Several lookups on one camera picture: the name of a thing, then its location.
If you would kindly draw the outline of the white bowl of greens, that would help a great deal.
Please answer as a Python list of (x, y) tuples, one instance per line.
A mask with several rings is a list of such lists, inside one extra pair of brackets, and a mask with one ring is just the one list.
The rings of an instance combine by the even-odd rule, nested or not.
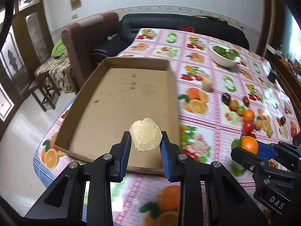
[(240, 54), (225, 45), (211, 43), (209, 48), (211, 52), (211, 59), (222, 67), (233, 68), (240, 62)]

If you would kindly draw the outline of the brown kiwi fruit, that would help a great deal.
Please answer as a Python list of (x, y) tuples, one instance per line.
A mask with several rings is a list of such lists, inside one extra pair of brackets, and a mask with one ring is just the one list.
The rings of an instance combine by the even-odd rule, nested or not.
[(237, 109), (239, 108), (239, 103), (236, 99), (231, 99), (230, 103), (229, 103), (229, 108), (233, 111), (237, 111)]

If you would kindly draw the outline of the orange fruit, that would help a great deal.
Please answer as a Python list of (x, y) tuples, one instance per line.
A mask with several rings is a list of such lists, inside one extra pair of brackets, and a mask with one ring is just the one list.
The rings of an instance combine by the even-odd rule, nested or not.
[(256, 139), (252, 136), (244, 136), (241, 139), (241, 148), (255, 155), (258, 154), (259, 145)]
[(251, 110), (251, 109), (245, 110), (245, 112), (243, 114), (243, 120), (244, 120), (244, 122), (246, 122), (246, 121), (253, 121), (254, 118), (255, 118), (255, 114), (254, 114), (253, 110)]

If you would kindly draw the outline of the patterned seat cover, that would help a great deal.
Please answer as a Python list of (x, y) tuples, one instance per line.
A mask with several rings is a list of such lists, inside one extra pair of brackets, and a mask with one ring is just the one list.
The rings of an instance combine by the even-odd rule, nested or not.
[(70, 93), (73, 92), (73, 89), (71, 87), (72, 81), (67, 76), (68, 67), (70, 67), (68, 56), (57, 59), (49, 58), (35, 70), (34, 76), (38, 77), (40, 74), (47, 72), (60, 90)]

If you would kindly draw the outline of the black leather sofa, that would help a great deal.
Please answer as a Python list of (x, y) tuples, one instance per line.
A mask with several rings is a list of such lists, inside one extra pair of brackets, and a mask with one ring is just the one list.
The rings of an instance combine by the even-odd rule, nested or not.
[(197, 34), (225, 40), (245, 49), (249, 42), (245, 34), (238, 28), (217, 18), (205, 16), (196, 17), (179, 14), (137, 13), (127, 14), (118, 22), (113, 30), (114, 37), (99, 41), (89, 50), (92, 62), (102, 62), (106, 57), (115, 57), (126, 49), (135, 39), (142, 28), (170, 29), (183, 31), (193, 28)]

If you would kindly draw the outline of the yellow brown small fruit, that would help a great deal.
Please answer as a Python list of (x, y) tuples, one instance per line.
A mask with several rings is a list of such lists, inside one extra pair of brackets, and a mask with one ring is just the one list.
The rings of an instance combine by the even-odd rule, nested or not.
[(261, 119), (256, 120), (254, 128), (257, 131), (260, 131), (262, 129), (263, 121)]

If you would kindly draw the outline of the wooden stool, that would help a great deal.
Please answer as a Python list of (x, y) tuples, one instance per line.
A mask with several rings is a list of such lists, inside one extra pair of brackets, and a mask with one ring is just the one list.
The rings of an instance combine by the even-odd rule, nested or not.
[[(37, 90), (43, 96), (43, 99), (40, 100), (37, 94)], [(45, 104), (49, 104), (52, 109), (56, 108), (54, 98), (61, 95), (59, 88), (56, 86), (54, 80), (50, 77), (48, 72), (44, 72), (38, 75), (35, 80), (31, 83), (26, 91), (27, 96), (33, 96), (37, 104), (46, 112)]]

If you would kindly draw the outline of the pale yellow netted fruit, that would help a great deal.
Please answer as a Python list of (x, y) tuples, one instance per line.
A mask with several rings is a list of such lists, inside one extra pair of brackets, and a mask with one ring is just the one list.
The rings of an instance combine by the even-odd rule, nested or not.
[(145, 118), (134, 122), (130, 129), (132, 142), (139, 152), (156, 149), (162, 140), (162, 133), (158, 125), (151, 119)]

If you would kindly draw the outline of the green grape fruit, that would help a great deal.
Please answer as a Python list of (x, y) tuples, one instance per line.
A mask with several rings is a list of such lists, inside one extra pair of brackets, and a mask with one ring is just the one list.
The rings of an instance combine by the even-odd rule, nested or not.
[(239, 106), (236, 110), (236, 113), (239, 115), (239, 116), (243, 116), (244, 113), (245, 113), (245, 107), (244, 106)]

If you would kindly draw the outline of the wooden glass door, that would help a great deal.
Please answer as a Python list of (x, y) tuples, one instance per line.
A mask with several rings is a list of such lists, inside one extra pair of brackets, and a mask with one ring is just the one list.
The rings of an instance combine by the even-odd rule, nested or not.
[(12, 24), (1, 49), (1, 121), (19, 108), (53, 46), (43, 0), (14, 0)]

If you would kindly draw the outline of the dark purple plum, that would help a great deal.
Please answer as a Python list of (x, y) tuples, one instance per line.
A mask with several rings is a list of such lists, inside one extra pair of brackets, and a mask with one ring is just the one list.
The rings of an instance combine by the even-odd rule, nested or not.
[(228, 93), (223, 93), (221, 96), (221, 100), (225, 105), (229, 106), (231, 101), (231, 96)]

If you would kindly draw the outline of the pale netted pear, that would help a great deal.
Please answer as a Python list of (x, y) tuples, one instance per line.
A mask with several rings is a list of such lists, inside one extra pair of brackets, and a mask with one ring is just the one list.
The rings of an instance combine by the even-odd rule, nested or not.
[(202, 89), (206, 92), (212, 92), (213, 90), (213, 81), (210, 77), (205, 76), (202, 80)]

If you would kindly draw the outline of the green cushion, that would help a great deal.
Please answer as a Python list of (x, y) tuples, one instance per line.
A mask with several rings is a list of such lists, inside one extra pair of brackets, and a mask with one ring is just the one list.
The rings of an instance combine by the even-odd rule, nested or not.
[(58, 40), (53, 49), (52, 49), (52, 53), (51, 53), (51, 57), (53, 58), (60, 58), (63, 57), (66, 51), (66, 46), (64, 45), (62, 39)]

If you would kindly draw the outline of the red tomato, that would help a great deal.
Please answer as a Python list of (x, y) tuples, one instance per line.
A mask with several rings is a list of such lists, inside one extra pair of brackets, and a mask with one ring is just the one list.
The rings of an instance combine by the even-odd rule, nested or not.
[(242, 132), (249, 134), (254, 129), (254, 122), (253, 121), (245, 121), (242, 127)]

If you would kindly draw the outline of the dark red jujube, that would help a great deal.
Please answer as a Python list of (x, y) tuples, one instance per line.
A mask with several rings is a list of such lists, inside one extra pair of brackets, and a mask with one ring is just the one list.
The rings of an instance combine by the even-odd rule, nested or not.
[(244, 97), (243, 97), (243, 103), (244, 103), (244, 105), (245, 105), (246, 107), (249, 107), (249, 99), (248, 99), (247, 96), (244, 96)]

